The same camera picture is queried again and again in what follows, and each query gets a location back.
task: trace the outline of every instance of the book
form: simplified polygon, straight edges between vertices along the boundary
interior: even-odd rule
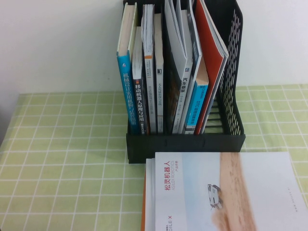
[[[209,79],[207,94],[195,128],[195,134],[202,134],[229,54],[204,0],[196,0],[195,19]]]
[[[192,40],[192,54],[193,54],[193,60],[192,60],[192,71],[191,71],[191,76],[189,80],[189,84],[187,87],[187,94],[186,94],[186,99],[183,107],[183,112],[182,112],[182,117],[180,121],[180,127],[179,127],[179,133],[184,133],[184,124],[185,124],[185,119],[186,115],[188,112],[188,108],[190,105],[192,93],[193,93],[193,88],[194,84],[197,78],[197,73],[202,57],[202,51],[201,51],[201,45],[200,45],[200,40],[199,40],[199,35],[197,31],[197,25],[196,21],[194,18],[193,14],[193,4],[192,0],[188,0],[187,3],[187,21],[188,21],[188,27],[189,27],[189,32]]]
[[[162,36],[162,14],[154,15],[154,51],[156,65],[156,104],[157,104],[157,132],[164,132],[164,57]]]
[[[134,83],[134,93],[137,105],[137,115],[141,135],[149,134],[147,105],[146,105],[146,87],[143,71],[143,55],[142,55],[142,40],[141,27],[136,29],[136,38],[132,59],[132,73]]]
[[[153,66],[154,57],[154,5],[143,5],[141,20],[141,38],[144,52],[144,65],[148,94],[150,132],[156,134],[156,106],[155,106],[155,75]]]
[[[149,230],[307,230],[308,209],[287,152],[156,153],[151,161]]]
[[[201,107],[205,99],[205,94],[208,86],[208,76],[206,72],[206,67],[204,59],[201,59],[197,78],[194,83],[193,92],[189,107],[187,110],[187,115],[185,119],[185,125],[183,134],[193,134],[196,127]]]
[[[145,168],[145,230],[155,231],[155,161],[146,160]]]
[[[120,36],[116,51],[128,113],[128,122],[132,134],[139,133],[131,70],[131,59],[135,42],[137,19],[137,4],[135,3],[135,5],[128,5],[126,3],[123,11]]]
[[[192,41],[186,13],[186,10],[181,10],[180,1],[177,3],[177,12],[172,0],[165,1],[167,76],[169,76],[167,79],[167,130],[172,134],[179,132],[193,64]]]

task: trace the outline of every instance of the blue book spine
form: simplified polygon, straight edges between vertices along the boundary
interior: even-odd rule
[[[192,91],[192,98],[189,103],[185,125],[184,134],[193,134],[196,128],[199,114],[205,99],[205,94],[207,90],[207,85],[198,85],[197,81],[194,84]]]
[[[128,113],[128,121],[132,134],[139,134],[139,124],[137,121],[137,110],[134,96],[134,88],[132,82],[132,70],[129,52],[126,56],[117,56],[119,65],[123,93]]]

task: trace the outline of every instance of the beige sand illustration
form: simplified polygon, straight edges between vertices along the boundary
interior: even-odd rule
[[[213,223],[220,231],[256,231],[239,153],[220,154],[220,198]]]

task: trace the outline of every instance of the desk organizer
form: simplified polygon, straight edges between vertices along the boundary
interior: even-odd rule
[[[128,126],[126,134],[127,152],[130,164],[145,163],[155,152],[239,152],[245,140],[244,128],[235,100],[235,85],[238,72],[243,15],[235,0],[204,0],[215,26],[229,52],[223,76],[216,93],[215,112],[219,114],[209,119],[207,124],[218,121],[220,125],[207,125],[207,128],[220,128],[220,133],[202,135],[159,134],[132,135]],[[139,25],[143,4],[155,4],[155,13],[164,10],[164,0],[124,0],[125,4],[138,5]],[[185,9],[187,0],[181,0]],[[166,33],[165,20],[163,34]]]

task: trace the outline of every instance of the grid pattern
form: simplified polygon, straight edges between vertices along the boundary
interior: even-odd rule
[[[138,230],[144,165],[126,160],[121,92],[19,97],[0,159],[0,227]]]
[[[238,87],[243,151],[289,151],[308,200],[308,85]],[[144,165],[129,165],[122,92],[25,94],[0,148],[0,227],[140,229]]]

